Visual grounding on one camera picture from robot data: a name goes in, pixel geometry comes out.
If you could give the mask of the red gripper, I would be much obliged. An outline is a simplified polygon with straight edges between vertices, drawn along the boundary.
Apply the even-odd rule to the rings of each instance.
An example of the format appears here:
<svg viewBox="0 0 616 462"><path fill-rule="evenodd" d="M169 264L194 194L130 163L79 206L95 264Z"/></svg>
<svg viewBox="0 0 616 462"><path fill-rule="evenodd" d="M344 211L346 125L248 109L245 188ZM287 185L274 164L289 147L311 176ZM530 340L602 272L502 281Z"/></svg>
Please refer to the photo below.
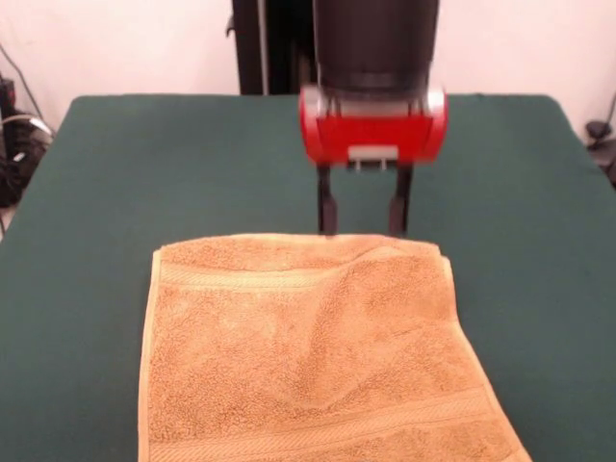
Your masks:
<svg viewBox="0 0 616 462"><path fill-rule="evenodd" d="M448 126L448 98L429 90L418 101L336 100L319 87L308 86L299 96L299 124L307 156L318 165L319 233L337 233L337 204L330 187L330 167L353 163L399 166L434 161ZM389 232L403 236L413 167L400 167L390 202Z"/></svg>

